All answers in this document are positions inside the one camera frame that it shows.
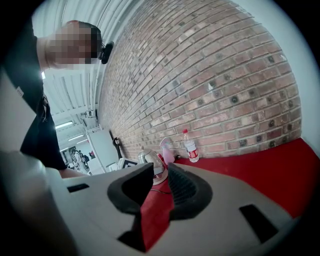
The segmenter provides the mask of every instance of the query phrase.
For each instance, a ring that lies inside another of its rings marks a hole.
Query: red tablecloth
[[[319,158],[301,138],[260,152],[201,158],[196,163],[179,159],[176,163],[243,180],[281,205],[293,218],[304,212],[320,170]],[[170,192],[168,179],[153,189]],[[169,212],[173,207],[171,194],[149,192],[141,207],[141,226],[147,250],[168,228]]]

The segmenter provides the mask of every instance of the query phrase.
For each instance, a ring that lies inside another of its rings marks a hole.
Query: black shirt
[[[42,161],[46,167],[66,169],[60,154],[55,123],[44,98],[44,85],[37,55],[37,37],[30,19],[4,59],[4,69],[22,98],[36,113],[20,151]]]

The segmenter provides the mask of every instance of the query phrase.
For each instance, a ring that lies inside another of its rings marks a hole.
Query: fluorescent light
[[[66,147],[66,148],[64,148],[64,149],[62,149],[62,150],[60,150],[60,152],[65,151],[65,150],[67,150],[67,149],[68,149],[68,147]]]
[[[86,138],[86,139],[84,139],[84,140],[81,140],[81,141],[79,141],[79,142],[77,142],[77,144],[79,144],[79,143],[81,143],[81,142],[85,142],[85,141],[87,141],[88,139]]]
[[[80,138],[80,137],[82,137],[82,136],[83,136],[83,134],[82,134],[82,135],[79,135],[79,136],[77,136],[77,137],[74,137],[74,138],[68,139],[68,141],[72,141],[72,140],[78,139],[78,138]]]
[[[66,122],[66,123],[63,123],[63,124],[59,124],[55,127],[55,129],[59,129],[61,127],[65,127],[65,126],[69,126],[69,125],[72,125],[73,122],[72,121],[69,121],[69,122]]]

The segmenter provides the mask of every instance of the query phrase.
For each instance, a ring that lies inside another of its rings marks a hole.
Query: black cable
[[[158,191],[158,192],[160,192],[160,193],[162,193],[162,194],[171,194],[171,193],[163,192],[163,191],[160,191],[160,190],[157,190],[157,189],[150,189],[150,190],[152,190],[152,191]]]

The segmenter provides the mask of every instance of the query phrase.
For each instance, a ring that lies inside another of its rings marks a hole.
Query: metal kettle
[[[166,168],[156,152],[151,149],[145,149],[144,146],[141,146],[140,149],[142,150],[138,154],[138,161],[140,164],[153,163],[154,175],[161,174],[165,171]]]

